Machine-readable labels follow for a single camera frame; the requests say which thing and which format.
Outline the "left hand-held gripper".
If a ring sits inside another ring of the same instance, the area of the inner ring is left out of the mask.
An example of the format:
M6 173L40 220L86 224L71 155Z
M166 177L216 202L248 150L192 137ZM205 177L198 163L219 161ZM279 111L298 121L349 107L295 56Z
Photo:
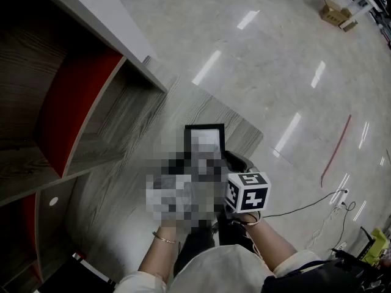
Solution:
M191 213L191 175L147 175L146 211L160 222L179 222Z

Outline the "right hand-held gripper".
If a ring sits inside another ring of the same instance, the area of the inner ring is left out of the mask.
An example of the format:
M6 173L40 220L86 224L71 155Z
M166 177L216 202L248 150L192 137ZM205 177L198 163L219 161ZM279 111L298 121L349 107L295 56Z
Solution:
M232 151L224 152L229 170L225 202L232 213L243 214L265 209L271 183L266 173L259 171L254 163Z

